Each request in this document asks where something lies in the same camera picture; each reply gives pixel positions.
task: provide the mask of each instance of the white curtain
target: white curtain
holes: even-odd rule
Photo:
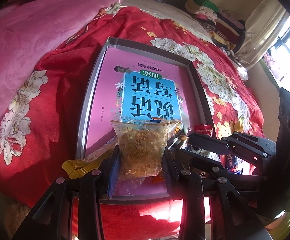
[[[245,39],[236,52],[242,65],[251,69],[275,41],[289,14],[278,0],[263,0],[246,21]]]

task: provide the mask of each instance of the red floral bedspread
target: red floral bedspread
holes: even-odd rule
[[[1,192],[33,206],[57,177],[67,177],[61,165],[75,158],[85,90],[108,37],[153,45],[191,60],[205,88],[219,138],[230,135],[234,129],[263,136],[261,111],[219,48],[170,19],[157,19],[136,7],[120,9],[116,3],[102,9],[77,35],[46,54],[10,104],[0,125]],[[242,125],[234,127],[239,118]],[[146,239],[169,232],[171,235],[179,225],[170,216],[166,218],[168,223],[164,220],[155,225],[153,219],[146,220],[144,216],[137,220],[138,213],[128,216],[125,209],[120,211],[124,221],[117,219],[113,224],[109,219],[113,210],[115,206],[102,213],[106,239],[139,239],[137,230],[122,233],[124,223],[150,223],[152,226],[146,224],[146,228],[139,226],[145,230],[142,237]],[[77,231],[75,215],[74,232]]]

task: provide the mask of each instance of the transparent plastic bag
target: transparent plastic bag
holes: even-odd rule
[[[126,179],[158,175],[170,133],[180,120],[136,120],[113,115],[120,148],[121,169]]]

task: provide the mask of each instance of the metal screw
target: metal screw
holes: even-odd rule
[[[64,182],[65,182],[65,179],[63,177],[59,177],[59,178],[56,179],[56,183],[57,184],[62,184]]]
[[[219,169],[218,167],[213,167],[212,170],[213,170],[214,172],[219,172],[219,171],[220,171],[220,169]]]
[[[188,175],[190,175],[190,173],[191,173],[190,170],[187,170],[187,169],[183,169],[181,172],[182,172],[182,174],[185,175],[185,176],[188,176]]]
[[[100,175],[101,171],[99,169],[94,169],[91,171],[94,176]]]
[[[219,177],[218,178],[218,182],[221,183],[221,184],[226,184],[227,183],[227,179],[224,178],[224,177]]]

